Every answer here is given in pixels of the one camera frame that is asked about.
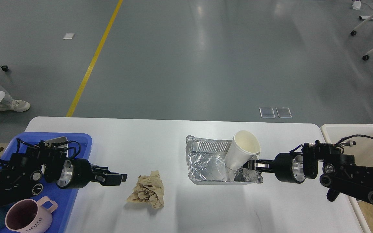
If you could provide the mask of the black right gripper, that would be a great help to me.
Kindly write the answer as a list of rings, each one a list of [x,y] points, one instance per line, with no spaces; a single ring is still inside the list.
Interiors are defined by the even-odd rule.
[[[274,172],[279,181],[286,183],[301,184],[306,179],[303,157],[297,153],[280,153],[274,160],[249,160],[243,168],[259,172]]]

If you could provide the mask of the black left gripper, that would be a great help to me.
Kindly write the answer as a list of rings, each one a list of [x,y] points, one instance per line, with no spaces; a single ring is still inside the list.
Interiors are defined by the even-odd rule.
[[[88,160],[76,158],[66,160],[56,185],[60,189],[79,189],[83,188],[91,181],[99,183],[102,186],[120,186],[126,182],[127,174],[111,172],[108,167],[91,165]]]

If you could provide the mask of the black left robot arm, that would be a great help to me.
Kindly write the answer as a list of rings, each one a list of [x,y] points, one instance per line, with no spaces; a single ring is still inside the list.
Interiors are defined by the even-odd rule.
[[[80,189],[89,182],[120,186],[127,179],[127,174],[77,158],[81,144],[75,140],[30,144],[17,138],[16,142],[10,159],[0,159],[0,207],[40,195],[41,179],[60,189]]]

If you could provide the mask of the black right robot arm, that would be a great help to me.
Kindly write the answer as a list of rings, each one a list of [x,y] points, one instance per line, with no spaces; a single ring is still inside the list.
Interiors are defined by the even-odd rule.
[[[344,153],[344,147],[354,146],[352,138],[341,138],[335,144],[304,143],[289,152],[279,153],[273,160],[249,160],[244,169],[273,173],[281,182],[301,184],[318,175],[318,162],[322,162],[319,182],[328,189],[326,198],[333,202],[339,194],[373,205],[373,167],[358,166],[354,155]]]

